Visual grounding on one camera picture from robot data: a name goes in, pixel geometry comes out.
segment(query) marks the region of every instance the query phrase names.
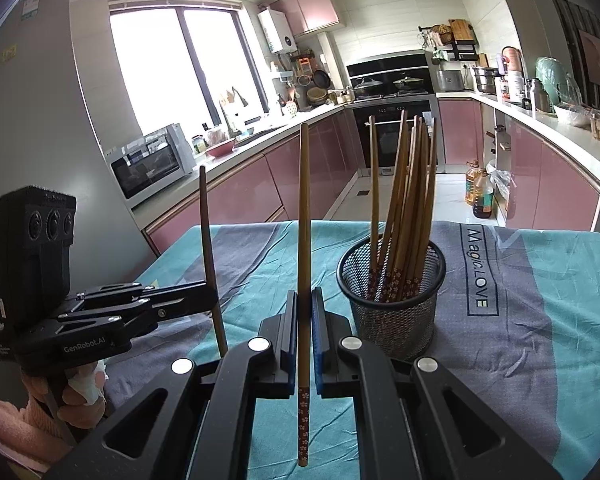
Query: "refrigerator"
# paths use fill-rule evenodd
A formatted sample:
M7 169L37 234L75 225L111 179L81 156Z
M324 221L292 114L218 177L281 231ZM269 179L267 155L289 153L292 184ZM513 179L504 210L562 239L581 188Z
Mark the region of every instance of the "refrigerator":
M155 255L96 139L75 66L69 0L39 0L35 13L24 4L0 28L0 196L29 184L76 196L71 289L132 280ZM0 364L2 398L14 387L6 370Z

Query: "pink bowl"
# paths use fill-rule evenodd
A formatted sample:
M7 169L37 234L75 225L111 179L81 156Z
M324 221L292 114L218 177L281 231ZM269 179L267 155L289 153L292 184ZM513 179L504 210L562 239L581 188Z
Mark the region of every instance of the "pink bowl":
M221 142L220 144L216 144L211 148L207 148L206 152L214 157L225 156L232 152L235 144L235 139L229 139L225 142Z

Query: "microwave oven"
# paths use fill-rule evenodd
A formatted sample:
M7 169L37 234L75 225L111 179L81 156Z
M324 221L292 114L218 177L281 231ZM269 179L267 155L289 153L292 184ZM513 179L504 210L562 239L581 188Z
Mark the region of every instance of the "microwave oven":
M107 152L105 159L129 208L193 172L193 150L179 124L170 124Z

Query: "wooden chopstick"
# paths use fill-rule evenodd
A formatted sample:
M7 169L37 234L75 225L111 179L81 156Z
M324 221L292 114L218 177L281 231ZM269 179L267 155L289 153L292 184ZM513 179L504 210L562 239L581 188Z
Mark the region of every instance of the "wooden chopstick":
M391 200L389 202L389 211L384 224L384 234L382 234L382 244L380 247L380 257L378 258L379 268L382 272L384 262L387 261L387 270L385 278L388 277L390 252L395 251L395 239L400 229L400 219L402 218L402 203L404 201L405 178L409 163L409 146L411 144L410 130L407 126L407 112L402 111L400 117L400 134L398 136L398 153L395 159L394 182L391 188Z
M202 237L202 259L205 264L206 282L218 292L218 282L216 282L216 268L214 266L214 252L211 245L211 229L209 227L209 206L206 196L206 168L200 166L200 235ZM224 323L222 323L222 311L220 310L220 298L216 306L211 309L211 319L216 332L216 341L220 357L224 357L228 350L226 343L226 333L224 332Z
M420 246L418 247L418 264L415 270L416 290L414 294L419 292L422 273L424 272L424 264L427 258L427 247L429 246L429 238L431 236L431 222L433 220L433 205L436 189L436 161L437 161L437 139L436 139L436 120L433 119L432 134L431 134L431 149L429 152L429 178L427 180L427 200L425 202L424 223L422 226L422 236L420 238Z
M309 126L300 126L300 203L298 218L298 465L309 460L311 359L311 211L309 204Z
M371 247L367 299L373 300L378 287L378 222L380 220L378 133L374 116L369 117L369 141L371 145Z
M418 248L420 247L422 238L422 227L424 223L424 211L427 190L427 160L429 159L428 150L428 134L423 130L424 120L420 118L416 129L420 137L420 152L418 154L418 181L416 187L416 200L414 202L414 222L413 231L411 233L410 244L408 247L408 259L405 266L405 272L400 277L400 285L398 288L398 299L404 297L406 293L410 294L413 288L415 269L418 265Z
M400 226L400 234L397 238L397 247L395 251L395 263L392 269L392 274L387 278L390 282L390 288L387 295L387 301L396 301L398 289L400 287L400 279L405 272L405 263L408 255L410 242L413 238L412 229L414 224L414 216L417 212L414 210L414 205L417 199L417 186L420 169L420 136L417 133L418 118L414 117L413 130L411 134L411 150L410 150L410 166L409 178L406 182L406 192L404 195L404 206L402 208L402 225Z

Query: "window frame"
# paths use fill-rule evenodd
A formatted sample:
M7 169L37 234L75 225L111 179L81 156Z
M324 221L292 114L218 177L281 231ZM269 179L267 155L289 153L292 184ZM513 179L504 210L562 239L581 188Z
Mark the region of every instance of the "window frame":
M221 9L217 7L200 7L196 5L191 6L174 6L174 5L157 5L157 6L141 6L141 7L129 7L127 9L111 9L109 11L109 15L112 16L114 14L123 14L124 12L138 12L141 10L152 10L152 9L173 9L176 12L176 16L178 17L178 23L180 24L180 31L182 32L182 37L184 38L185 44L187 45L187 51L189 53L189 58L191 59L191 64L193 65L193 70L196 73L196 77L198 78L198 84L200 85L200 89L202 90L202 96L206 103L206 108L208 108L209 116L211 117L211 121L214 126L219 126L222 123L222 119L220 114L218 113L218 107L216 106L216 100L213 99L211 95L211 91L209 90L209 86L206 83L205 71L202 69L202 65L200 65L200 60L198 59L198 54L196 53L196 48L193 45L193 39L191 38L191 34L189 32L189 28L187 27L187 22L184 17L185 10L197 10L200 12L213 10L215 12L227 12L231 15L232 21L234 22L235 31L238 35L238 40L240 41L240 46L242 47L242 52L244 54L244 58L247 62L247 66L249 67L249 72L251 73L251 77L253 78L253 83L256 87L256 92L258 93L258 98L260 99L260 104L262 105L262 111L265 114L269 113L269 102L267 101L267 95L265 93L264 85L262 84L262 80L260 79L260 74L258 74L258 69L256 68L255 60L253 59L253 53L247 44L247 38L244 34L244 29L242 28L242 23L240 22L240 16L238 15L238 10L235 9Z

